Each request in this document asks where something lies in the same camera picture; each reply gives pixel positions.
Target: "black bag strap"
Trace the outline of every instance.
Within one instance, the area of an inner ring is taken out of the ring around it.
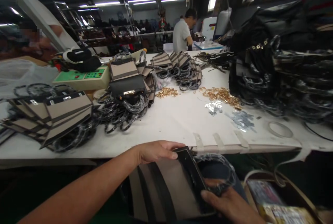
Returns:
[[[140,180],[142,194],[143,194],[143,200],[144,200],[145,205],[146,205],[146,211],[147,211],[147,216],[148,216],[148,223],[154,224],[157,221],[156,221],[156,215],[155,215],[155,210],[154,210],[153,202],[152,202],[152,199],[150,198],[148,186],[147,186],[145,177],[144,177],[144,175],[142,173],[142,170],[140,169],[139,166],[137,168],[138,168],[139,180]]]
[[[176,211],[174,209],[169,189],[163,179],[163,175],[155,162],[149,163],[148,168],[152,175],[159,199],[162,203],[166,222],[174,223],[177,220]]]

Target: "green control box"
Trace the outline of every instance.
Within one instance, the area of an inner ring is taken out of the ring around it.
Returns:
[[[75,70],[70,70],[68,72],[62,71],[59,76],[54,80],[54,82],[70,81],[70,80],[80,80],[87,78],[101,78],[104,69],[98,69],[92,72],[81,73]]]
[[[67,84],[78,91],[106,89],[110,82],[108,66],[101,66],[95,71],[81,73],[75,70],[60,72],[53,84]]]

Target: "white shirt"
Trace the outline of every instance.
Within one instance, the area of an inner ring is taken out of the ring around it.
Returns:
[[[191,36],[188,24],[184,19],[180,19],[173,29],[173,50],[176,52],[187,51],[186,38],[188,36]]]
[[[35,13],[39,14],[41,18],[45,20],[45,22],[48,25],[58,25],[61,26],[62,28],[62,33],[59,36],[60,41],[67,47],[67,48],[72,48],[78,49],[79,46],[77,43],[72,39],[72,37],[66,32],[66,30],[62,27],[60,22],[54,17],[54,15],[50,12],[49,9],[47,9],[46,6],[44,6],[41,2],[38,0],[28,0],[30,4],[33,6],[35,9]]]

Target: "gray t-shirt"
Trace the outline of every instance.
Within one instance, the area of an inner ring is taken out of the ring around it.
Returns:
[[[180,19],[173,29],[173,50],[176,52],[187,51],[186,38],[188,36],[191,36],[188,24],[184,19]]]

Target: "finger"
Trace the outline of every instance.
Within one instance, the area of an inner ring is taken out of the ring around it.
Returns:
[[[176,160],[178,158],[178,154],[167,149],[162,149],[160,152],[160,157]]]
[[[209,179],[209,178],[204,178],[205,184],[208,187],[217,187],[218,185],[224,184],[225,180],[223,179]]]
[[[160,141],[160,144],[162,145],[163,148],[167,150],[173,150],[176,148],[182,148],[186,146],[183,143],[170,142],[170,141]]]
[[[207,190],[201,191],[201,197],[205,202],[213,206],[218,211],[224,213],[227,209],[227,203],[226,200],[220,197],[217,197],[212,192],[209,192]]]

